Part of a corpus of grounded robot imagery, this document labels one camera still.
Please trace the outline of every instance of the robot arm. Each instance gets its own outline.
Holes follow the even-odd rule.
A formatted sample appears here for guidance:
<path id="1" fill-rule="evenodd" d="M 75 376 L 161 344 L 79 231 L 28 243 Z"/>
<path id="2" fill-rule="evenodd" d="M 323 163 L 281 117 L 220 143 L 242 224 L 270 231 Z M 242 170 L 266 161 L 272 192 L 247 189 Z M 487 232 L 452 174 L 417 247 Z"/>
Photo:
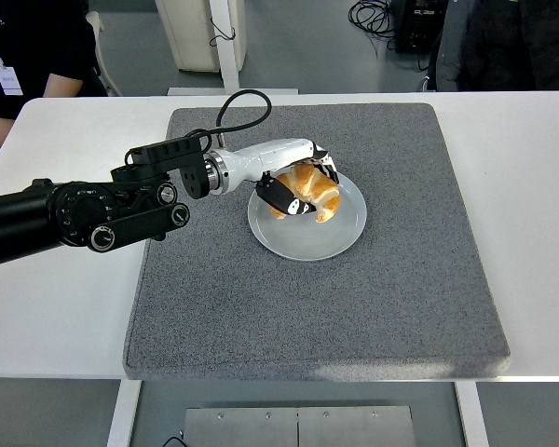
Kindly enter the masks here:
<path id="1" fill-rule="evenodd" d="M 318 164 L 335 175 L 327 152 L 303 139 L 203 153 L 198 137 L 189 137 L 130 154 L 135 163 L 112 170 L 111 183 L 54 184 L 43 179 L 22 192 L 0 196 L 0 264 L 60 245 L 106 252 L 148 238 L 163 240 L 190 219 L 188 207 L 177 201 L 169 170 L 180 170 L 192 198 L 227 194 L 243 181 L 261 182 L 295 163 Z M 273 198 L 262 199 L 283 211 L 292 201 L 274 205 Z"/>

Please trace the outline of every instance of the id badge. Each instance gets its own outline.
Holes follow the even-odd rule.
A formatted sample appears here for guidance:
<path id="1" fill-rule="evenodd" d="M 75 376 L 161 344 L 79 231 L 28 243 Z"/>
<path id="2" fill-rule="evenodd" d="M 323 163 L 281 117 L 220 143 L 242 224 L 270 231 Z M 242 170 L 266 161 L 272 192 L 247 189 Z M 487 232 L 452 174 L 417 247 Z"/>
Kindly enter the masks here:
<path id="1" fill-rule="evenodd" d="M 13 67 L 0 66 L 0 85 L 5 95 L 22 96 L 19 79 Z"/>

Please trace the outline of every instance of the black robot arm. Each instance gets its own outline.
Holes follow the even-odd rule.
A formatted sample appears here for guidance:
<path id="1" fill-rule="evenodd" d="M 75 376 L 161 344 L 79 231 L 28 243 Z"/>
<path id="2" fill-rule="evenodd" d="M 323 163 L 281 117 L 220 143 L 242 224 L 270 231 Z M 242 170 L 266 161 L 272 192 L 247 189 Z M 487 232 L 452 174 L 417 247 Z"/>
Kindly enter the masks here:
<path id="1" fill-rule="evenodd" d="M 166 157 L 172 148 L 174 156 L 167 157 L 163 169 L 175 163 L 176 168 L 196 172 L 195 183 L 203 183 L 207 181 L 203 154 L 198 139 L 189 140 L 136 148 L 133 157 L 144 152 Z M 104 252 L 150 237 L 163 240 L 169 231 L 185 226 L 190 213 L 177 202 L 178 192 L 168 174 L 158 169 L 149 163 L 127 165 L 112 171 L 111 183 L 34 180 L 19 193 L 0 196 L 0 264 L 62 244 Z M 137 178 L 146 171 L 149 178 Z M 132 176 L 132 181 L 120 181 Z M 200 193 L 206 196 L 209 189 Z"/>

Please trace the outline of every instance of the gray floor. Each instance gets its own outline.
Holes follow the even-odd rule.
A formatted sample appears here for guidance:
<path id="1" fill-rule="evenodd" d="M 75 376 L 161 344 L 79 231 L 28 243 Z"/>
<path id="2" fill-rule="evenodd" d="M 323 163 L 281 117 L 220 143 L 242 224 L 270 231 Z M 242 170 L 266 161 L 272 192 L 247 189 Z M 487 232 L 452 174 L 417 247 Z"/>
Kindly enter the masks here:
<path id="1" fill-rule="evenodd" d="M 107 12 L 102 51 L 124 96 L 165 95 L 169 87 L 222 87 L 218 74 L 176 67 L 156 12 Z M 416 91 L 427 55 L 387 50 L 348 22 L 349 2 L 246 0 L 242 88 L 298 88 L 307 93 Z"/>
<path id="2" fill-rule="evenodd" d="M 217 74 L 181 73 L 152 0 L 90 0 L 105 25 L 107 67 L 125 96 L 220 87 Z M 386 51 L 347 20 L 350 1 L 246 0 L 244 88 L 301 93 L 415 91 L 417 55 Z M 420 64 L 424 66 L 426 57 Z M 104 446 L 117 381 L 0 379 L 0 446 Z M 559 447 L 559 384 L 480 384 L 491 447 Z M 450 384 L 146 383 L 132 445 L 160 446 L 192 406 L 404 404 L 419 447 L 463 446 Z"/>

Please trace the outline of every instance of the white table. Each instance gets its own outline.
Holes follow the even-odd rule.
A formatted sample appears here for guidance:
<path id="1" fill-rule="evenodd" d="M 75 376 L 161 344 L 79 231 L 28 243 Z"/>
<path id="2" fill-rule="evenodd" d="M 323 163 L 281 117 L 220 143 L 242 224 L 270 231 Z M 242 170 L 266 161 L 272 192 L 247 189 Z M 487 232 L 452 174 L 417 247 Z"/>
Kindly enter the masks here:
<path id="1" fill-rule="evenodd" d="M 0 195 L 20 191 L 34 178 L 108 182 L 128 149 L 165 138 L 175 109 L 217 108 L 224 100 L 30 102 L 0 152 Z M 511 366 L 498 380 L 559 380 L 559 92 L 272 101 L 431 104 L 511 349 Z M 262 102 L 242 97 L 236 105 Z M 122 352 L 143 246 L 104 255 L 61 247 L 1 264 L 0 377 L 125 378 Z"/>

